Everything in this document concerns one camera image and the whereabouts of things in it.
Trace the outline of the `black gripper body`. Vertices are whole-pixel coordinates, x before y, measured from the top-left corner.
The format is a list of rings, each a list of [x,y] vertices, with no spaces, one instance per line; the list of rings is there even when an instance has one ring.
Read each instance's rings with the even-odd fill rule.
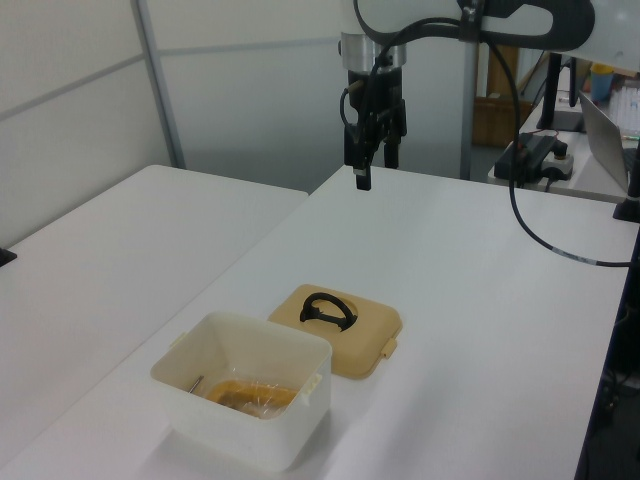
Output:
[[[356,72],[349,70],[347,96],[357,112],[357,124],[370,119],[384,125],[405,125],[405,101],[402,98],[402,70]]]

